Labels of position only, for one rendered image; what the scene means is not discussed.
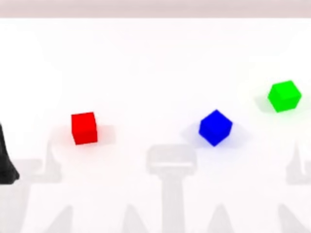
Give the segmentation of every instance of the white background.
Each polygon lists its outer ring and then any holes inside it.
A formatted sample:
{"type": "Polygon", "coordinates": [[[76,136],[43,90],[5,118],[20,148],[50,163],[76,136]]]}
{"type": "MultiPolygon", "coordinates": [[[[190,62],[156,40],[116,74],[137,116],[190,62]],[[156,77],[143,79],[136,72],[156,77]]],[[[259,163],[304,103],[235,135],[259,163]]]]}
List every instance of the white background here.
{"type": "Polygon", "coordinates": [[[309,20],[1,20],[9,154],[44,159],[54,138],[64,172],[61,184],[33,186],[23,233],[40,232],[67,204],[77,233],[120,232],[127,204],[159,232],[161,182],[146,169],[147,149],[190,143],[182,132],[216,108],[238,127],[196,150],[197,172],[184,182],[187,230],[204,231],[219,203],[237,233],[279,232],[279,203],[311,226],[311,187],[285,183],[295,142],[311,159],[310,42],[309,20]],[[276,114],[265,97],[289,79],[303,99],[276,114]],[[87,111],[115,127],[115,144],[76,147],[55,136],[87,111]]]}

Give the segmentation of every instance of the red cube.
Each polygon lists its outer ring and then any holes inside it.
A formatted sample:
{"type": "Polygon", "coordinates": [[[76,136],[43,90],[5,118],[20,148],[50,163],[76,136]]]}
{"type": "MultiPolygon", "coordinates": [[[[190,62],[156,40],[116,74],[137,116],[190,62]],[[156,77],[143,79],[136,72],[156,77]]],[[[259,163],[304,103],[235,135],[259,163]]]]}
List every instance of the red cube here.
{"type": "Polygon", "coordinates": [[[97,142],[94,113],[71,115],[71,132],[76,145],[97,142]]]}

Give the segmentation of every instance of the green cube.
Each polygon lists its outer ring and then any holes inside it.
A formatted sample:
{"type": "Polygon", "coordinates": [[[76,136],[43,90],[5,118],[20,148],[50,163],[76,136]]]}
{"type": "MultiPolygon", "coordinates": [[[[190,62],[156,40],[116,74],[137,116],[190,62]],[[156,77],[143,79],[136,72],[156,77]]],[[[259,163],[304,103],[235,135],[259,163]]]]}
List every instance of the green cube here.
{"type": "Polygon", "coordinates": [[[268,99],[277,113],[296,108],[301,99],[301,93],[293,81],[272,85],[268,99]]]}

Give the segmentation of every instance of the blue cube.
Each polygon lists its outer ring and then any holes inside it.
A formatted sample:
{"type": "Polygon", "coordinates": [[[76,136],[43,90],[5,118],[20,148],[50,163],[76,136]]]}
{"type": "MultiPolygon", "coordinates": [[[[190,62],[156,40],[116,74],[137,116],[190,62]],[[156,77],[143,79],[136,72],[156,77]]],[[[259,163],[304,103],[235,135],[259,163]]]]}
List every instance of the blue cube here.
{"type": "Polygon", "coordinates": [[[199,134],[215,147],[229,136],[232,124],[232,121],[215,110],[201,121],[199,134]]]}

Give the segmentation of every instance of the cube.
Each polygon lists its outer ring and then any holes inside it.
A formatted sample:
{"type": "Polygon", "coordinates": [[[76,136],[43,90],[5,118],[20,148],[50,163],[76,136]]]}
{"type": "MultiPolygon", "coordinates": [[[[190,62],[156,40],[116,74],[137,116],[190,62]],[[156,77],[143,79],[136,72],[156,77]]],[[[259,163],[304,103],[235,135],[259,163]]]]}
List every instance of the cube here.
{"type": "Polygon", "coordinates": [[[232,121],[216,109],[201,120],[199,134],[215,147],[229,136],[232,125],[232,121]]]}
{"type": "Polygon", "coordinates": [[[76,145],[97,142],[97,126],[94,113],[71,115],[71,132],[76,145]]]}
{"type": "Polygon", "coordinates": [[[301,93],[293,81],[286,81],[272,85],[268,99],[277,113],[296,108],[301,93]]]}

